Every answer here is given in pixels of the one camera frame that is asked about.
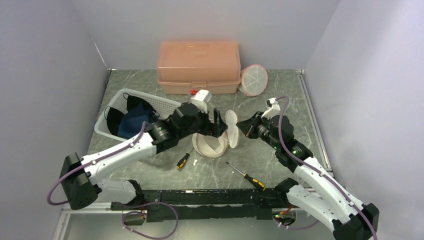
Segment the white mesh laundry bag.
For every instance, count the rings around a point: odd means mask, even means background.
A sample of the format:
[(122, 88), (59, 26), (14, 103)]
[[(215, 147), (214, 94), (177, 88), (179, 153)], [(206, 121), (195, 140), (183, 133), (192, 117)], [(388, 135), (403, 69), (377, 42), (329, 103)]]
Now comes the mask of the white mesh laundry bag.
[(218, 158), (224, 154), (228, 147), (234, 149), (240, 141), (240, 131), (236, 126), (238, 116), (233, 110), (225, 113), (227, 130), (218, 138), (195, 133), (192, 136), (192, 144), (197, 153), (209, 158)]

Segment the pink rimmed mesh bag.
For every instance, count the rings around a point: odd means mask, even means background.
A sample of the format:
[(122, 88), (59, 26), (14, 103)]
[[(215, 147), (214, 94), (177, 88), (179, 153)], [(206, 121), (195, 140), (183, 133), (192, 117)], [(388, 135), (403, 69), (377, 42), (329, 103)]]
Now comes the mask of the pink rimmed mesh bag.
[(259, 64), (253, 64), (241, 71), (238, 90), (248, 97), (260, 95), (268, 84), (268, 72)]

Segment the navy blue bra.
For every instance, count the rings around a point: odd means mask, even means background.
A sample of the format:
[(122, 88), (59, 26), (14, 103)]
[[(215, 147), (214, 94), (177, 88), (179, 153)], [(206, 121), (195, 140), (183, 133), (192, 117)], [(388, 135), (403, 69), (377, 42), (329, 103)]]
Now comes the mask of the navy blue bra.
[(144, 122), (151, 124), (156, 120), (155, 110), (150, 105), (139, 103), (122, 117), (118, 125), (117, 136), (129, 139), (141, 131)]

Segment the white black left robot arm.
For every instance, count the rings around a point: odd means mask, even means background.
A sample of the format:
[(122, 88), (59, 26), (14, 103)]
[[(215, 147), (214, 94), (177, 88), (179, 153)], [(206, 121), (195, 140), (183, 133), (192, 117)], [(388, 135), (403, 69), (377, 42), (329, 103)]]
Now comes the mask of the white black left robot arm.
[(164, 152), (190, 135), (219, 138), (228, 129), (218, 109), (210, 121), (207, 112), (192, 103), (183, 103), (166, 119), (143, 124), (139, 133), (101, 152), (79, 157), (69, 154), (62, 165), (59, 183), (72, 210), (81, 210), (96, 201), (119, 202), (131, 210), (144, 203), (140, 185), (135, 180), (107, 181), (115, 170)]

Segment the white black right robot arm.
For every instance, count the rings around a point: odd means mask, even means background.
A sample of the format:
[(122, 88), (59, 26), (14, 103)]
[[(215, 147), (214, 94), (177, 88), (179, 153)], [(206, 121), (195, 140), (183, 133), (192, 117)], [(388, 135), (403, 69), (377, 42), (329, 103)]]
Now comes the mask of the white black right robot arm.
[(364, 204), (343, 188), (319, 163), (313, 153), (295, 139), (294, 127), (286, 116), (262, 117), (261, 112), (236, 124), (249, 139), (261, 139), (272, 147), (278, 161), (314, 193), (298, 181), (287, 178), (269, 192), (276, 203), (287, 208), (291, 204), (305, 210), (324, 224), (336, 240), (375, 240), (380, 211)]

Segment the black bra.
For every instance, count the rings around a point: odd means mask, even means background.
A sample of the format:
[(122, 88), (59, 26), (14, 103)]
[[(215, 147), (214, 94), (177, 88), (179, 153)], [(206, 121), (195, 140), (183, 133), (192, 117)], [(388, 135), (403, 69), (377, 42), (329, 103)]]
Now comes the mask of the black bra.
[[(139, 97), (135, 97), (135, 96), (128, 96), (127, 97), (127, 107), (126, 107), (127, 113), (128, 113), (128, 111), (135, 108), (138, 104), (148, 105), (148, 106), (152, 107), (152, 105), (150, 103), (148, 103), (146, 100), (143, 100), (143, 99), (141, 99)], [(119, 110), (117, 110), (115, 108), (110, 108), (110, 110), (108, 111), (108, 115), (106, 117), (106, 124), (107, 124), (107, 127), (108, 127), (111, 134), (117, 136), (118, 125), (120, 124), (121, 119), (123, 118), (124, 115), (125, 114), (120, 112)], [(155, 110), (155, 115), (156, 115), (156, 121), (157, 121), (159, 119), (159, 114), (156, 110)]]

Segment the small yellow black screwdriver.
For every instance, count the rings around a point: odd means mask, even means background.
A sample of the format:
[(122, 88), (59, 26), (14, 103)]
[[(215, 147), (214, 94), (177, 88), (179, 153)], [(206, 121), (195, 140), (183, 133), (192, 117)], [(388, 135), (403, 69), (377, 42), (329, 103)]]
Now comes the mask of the small yellow black screwdriver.
[(191, 153), (194, 151), (194, 147), (192, 147), (191, 148), (191, 150), (189, 150), (188, 152), (186, 152), (185, 154), (184, 154), (184, 156), (177, 162), (177, 164), (176, 164), (176, 168), (178, 169), (178, 170), (180, 170), (180, 169), (182, 169), (184, 166), (185, 166), (185, 164), (186, 164), (186, 162), (187, 162), (187, 160), (189, 159), (189, 157), (190, 157), (190, 155), (191, 155)]

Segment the white plastic basket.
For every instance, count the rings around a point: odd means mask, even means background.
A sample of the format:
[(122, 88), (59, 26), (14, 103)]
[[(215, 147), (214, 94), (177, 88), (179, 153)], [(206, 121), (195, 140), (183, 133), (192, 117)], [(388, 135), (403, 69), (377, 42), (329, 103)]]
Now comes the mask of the white plastic basket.
[(106, 108), (101, 112), (100, 116), (97, 119), (97, 122), (94, 125), (94, 131), (97, 134), (102, 136), (124, 142), (125, 138), (113, 135), (109, 128), (107, 127), (107, 115), (109, 113), (110, 108), (116, 109), (123, 114), (126, 114), (127, 111), (127, 98), (128, 96), (138, 97), (147, 101), (159, 114), (159, 119), (166, 119), (169, 115), (171, 115), (174, 110), (181, 105), (180, 102), (170, 100), (164, 97), (155, 96), (153, 94), (149, 94), (146, 92), (141, 92), (129, 88), (120, 89), (109, 101), (106, 105)]

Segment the long yellow black screwdriver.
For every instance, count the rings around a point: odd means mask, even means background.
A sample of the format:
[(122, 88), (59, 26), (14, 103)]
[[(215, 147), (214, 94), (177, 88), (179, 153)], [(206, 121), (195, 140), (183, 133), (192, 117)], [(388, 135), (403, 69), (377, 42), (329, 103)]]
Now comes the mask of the long yellow black screwdriver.
[(244, 173), (242, 171), (240, 171), (239, 169), (237, 169), (236, 167), (234, 167), (232, 164), (230, 164), (229, 162), (226, 162), (227, 165), (229, 165), (231, 168), (233, 168), (236, 172), (238, 172), (239, 174), (241, 174), (243, 176), (244, 179), (246, 179), (252, 186), (254, 186), (258, 191), (263, 192), (266, 190), (265, 185), (257, 180), (254, 177), (251, 177), (250, 175), (248, 175), (247, 173)]

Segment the orange plastic storage box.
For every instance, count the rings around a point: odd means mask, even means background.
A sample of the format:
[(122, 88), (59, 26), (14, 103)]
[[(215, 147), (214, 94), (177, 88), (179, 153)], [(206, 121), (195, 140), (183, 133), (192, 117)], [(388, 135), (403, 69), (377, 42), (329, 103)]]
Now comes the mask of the orange plastic storage box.
[(156, 64), (157, 82), (166, 94), (208, 90), (234, 94), (241, 83), (236, 41), (163, 41)]

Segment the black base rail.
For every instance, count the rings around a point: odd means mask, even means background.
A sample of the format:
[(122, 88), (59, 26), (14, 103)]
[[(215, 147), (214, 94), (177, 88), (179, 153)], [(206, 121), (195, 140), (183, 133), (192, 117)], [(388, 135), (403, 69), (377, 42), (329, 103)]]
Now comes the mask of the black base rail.
[(146, 211), (149, 223), (167, 220), (255, 218), (271, 220), (278, 210), (290, 206), (287, 193), (297, 181), (287, 178), (274, 188), (196, 190), (139, 190), (130, 203), (112, 202), (113, 211)]

